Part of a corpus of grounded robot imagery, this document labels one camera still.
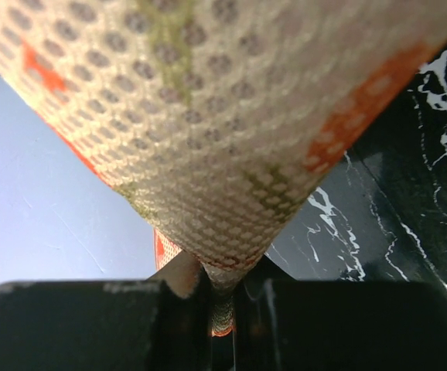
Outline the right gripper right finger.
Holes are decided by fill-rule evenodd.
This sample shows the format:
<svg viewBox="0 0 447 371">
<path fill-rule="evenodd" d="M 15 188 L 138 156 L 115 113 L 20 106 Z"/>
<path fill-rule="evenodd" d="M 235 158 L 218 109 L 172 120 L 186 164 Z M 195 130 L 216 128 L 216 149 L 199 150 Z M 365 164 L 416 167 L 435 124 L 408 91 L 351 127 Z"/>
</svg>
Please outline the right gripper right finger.
<svg viewBox="0 0 447 371">
<path fill-rule="evenodd" d="M 238 370 L 447 370 L 447 299 L 421 282 L 268 280 L 237 296 Z"/>
</svg>

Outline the pink mesh laundry bag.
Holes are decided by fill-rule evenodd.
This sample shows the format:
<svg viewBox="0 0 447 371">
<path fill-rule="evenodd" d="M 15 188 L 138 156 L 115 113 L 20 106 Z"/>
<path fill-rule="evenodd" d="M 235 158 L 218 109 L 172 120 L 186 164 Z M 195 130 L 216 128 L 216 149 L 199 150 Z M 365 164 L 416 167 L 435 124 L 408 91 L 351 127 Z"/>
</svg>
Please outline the pink mesh laundry bag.
<svg viewBox="0 0 447 371">
<path fill-rule="evenodd" d="M 0 75 L 229 295 L 447 42 L 447 1 L 0 1 Z"/>
</svg>

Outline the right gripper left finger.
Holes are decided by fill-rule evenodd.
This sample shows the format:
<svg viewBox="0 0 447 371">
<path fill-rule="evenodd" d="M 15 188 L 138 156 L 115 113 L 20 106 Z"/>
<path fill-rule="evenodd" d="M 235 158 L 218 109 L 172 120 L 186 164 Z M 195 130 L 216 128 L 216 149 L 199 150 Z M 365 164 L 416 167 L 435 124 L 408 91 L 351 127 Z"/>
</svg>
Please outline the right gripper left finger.
<svg viewBox="0 0 447 371">
<path fill-rule="evenodd" d="M 209 304 L 162 281 L 0 284 L 0 370 L 208 370 Z"/>
</svg>

